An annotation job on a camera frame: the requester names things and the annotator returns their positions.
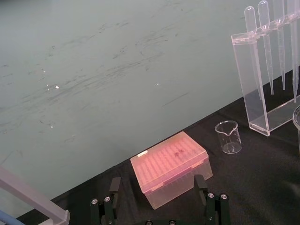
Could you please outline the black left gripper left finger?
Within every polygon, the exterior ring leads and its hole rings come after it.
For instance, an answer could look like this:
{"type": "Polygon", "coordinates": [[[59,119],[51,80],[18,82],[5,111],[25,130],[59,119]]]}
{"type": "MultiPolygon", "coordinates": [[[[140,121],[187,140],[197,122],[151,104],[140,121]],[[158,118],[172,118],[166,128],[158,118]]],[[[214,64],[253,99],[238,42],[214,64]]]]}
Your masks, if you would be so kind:
{"type": "Polygon", "coordinates": [[[90,201],[91,225],[116,225],[120,207],[121,177],[112,179],[108,194],[102,199],[90,201]]]}

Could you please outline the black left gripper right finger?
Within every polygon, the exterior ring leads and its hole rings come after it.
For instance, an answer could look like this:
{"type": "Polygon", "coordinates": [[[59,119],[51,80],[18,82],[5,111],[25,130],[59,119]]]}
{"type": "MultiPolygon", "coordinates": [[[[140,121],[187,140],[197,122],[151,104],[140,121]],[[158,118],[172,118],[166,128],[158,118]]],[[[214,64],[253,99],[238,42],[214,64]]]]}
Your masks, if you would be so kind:
{"type": "Polygon", "coordinates": [[[229,195],[219,195],[209,192],[204,177],[200,174],[194,176],[194,191],[200,198],[203,206],[203,220],[205,225],[229,224],[229,195]]]}

